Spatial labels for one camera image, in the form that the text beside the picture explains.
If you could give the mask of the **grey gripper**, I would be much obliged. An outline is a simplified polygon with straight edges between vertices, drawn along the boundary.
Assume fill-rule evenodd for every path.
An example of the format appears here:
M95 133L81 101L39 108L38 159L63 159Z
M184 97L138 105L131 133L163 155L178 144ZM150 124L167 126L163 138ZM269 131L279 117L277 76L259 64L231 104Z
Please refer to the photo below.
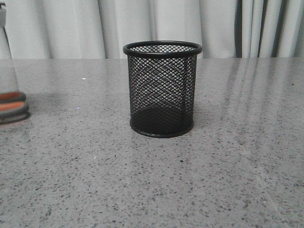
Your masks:
M5 26L5 4L0 5L0 26Z

